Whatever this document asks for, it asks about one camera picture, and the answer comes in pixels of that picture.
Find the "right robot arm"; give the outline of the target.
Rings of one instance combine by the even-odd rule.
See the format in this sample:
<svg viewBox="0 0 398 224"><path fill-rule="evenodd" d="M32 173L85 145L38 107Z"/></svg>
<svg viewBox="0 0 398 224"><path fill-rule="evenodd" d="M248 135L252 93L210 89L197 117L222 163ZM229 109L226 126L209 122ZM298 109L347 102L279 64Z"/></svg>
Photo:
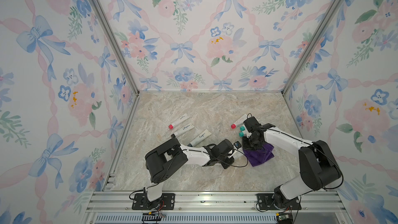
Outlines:
<svg viewBox="0 0 398 224"><path fill-rule="evenodd" d="M259 151L264 145L279 147L296 156L299 161L300 174L274 189L274 203L281 208L299 196L320 189L336 189L343 172L324 141L309 141L288 134L275 125L260 124L255 117L249 117L240 127L244 147Z"/></svg>

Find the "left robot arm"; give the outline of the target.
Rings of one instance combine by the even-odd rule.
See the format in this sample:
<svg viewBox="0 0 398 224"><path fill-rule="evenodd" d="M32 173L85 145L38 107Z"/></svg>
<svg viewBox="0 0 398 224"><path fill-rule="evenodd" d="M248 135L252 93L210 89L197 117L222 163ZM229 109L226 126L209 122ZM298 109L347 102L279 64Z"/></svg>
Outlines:
<svg viewBox="0 0 398 224"><path fill-rule="evenodd" d="M161 199L164 182L184 165L212 167L219 164L227 169L235 161L235 152L236 147L227 139L199 148L182 145L177 138L166 141L145 155L151 180L151 185L144 189L147 200Z"/></svg>

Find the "white tube black cap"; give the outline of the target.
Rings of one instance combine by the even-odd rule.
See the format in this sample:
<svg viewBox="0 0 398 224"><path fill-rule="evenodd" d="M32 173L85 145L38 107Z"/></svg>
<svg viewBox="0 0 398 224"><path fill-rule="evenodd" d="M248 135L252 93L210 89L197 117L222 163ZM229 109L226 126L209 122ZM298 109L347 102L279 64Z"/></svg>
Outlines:
<svg viewBox="0 0 398 224"><path fill-rule="evenodd" d="M244 154L244 152L243 152L243 150L242 149L238 149L238 150L234 150L234 152L233 152L233 154L232 154L232 157L234 158L234 159L238 159L238 158L240 158L240 157L242 157L242 156L244 156L245 154Z"/></svg>

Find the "purple cloth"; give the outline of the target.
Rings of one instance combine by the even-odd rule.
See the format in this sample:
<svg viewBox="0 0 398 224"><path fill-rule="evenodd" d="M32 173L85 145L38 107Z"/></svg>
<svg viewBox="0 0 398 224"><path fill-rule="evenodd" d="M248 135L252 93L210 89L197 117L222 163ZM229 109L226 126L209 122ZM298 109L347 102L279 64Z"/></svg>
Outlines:
<svg viewBox="0 0 398 224"><path fill-rule="evenodd" d="M251 166L257 167L274 158L273 149L273 145L265 144L260 150L243 149L243 152Z"/></svg>

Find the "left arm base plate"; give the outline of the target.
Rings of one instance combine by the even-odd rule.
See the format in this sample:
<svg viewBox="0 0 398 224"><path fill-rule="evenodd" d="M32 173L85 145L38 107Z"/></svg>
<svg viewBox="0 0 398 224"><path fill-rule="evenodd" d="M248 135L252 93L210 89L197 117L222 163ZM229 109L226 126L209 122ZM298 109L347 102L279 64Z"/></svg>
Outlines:
<svg viewBox="0 0 398 224"><path fill-rule="evenodd" d="M146 194L137 193L134 195L132 210L173 210L175 206L175 194L162 194L162 196L154 201L149 201Z"/></svg>

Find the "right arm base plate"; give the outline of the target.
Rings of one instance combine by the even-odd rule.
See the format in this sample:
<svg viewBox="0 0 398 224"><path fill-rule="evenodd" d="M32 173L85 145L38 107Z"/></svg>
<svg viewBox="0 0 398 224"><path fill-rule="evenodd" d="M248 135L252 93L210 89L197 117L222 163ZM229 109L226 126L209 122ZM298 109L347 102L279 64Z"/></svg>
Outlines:
<svg viewBox="0 0 398 224"><path fill-rule="evenodd" d="M283 196L271 193L256 194L257 209L260 211L284 211L288 208L291 210L301 210L301 201L298 197L287 200Z"/></svg>

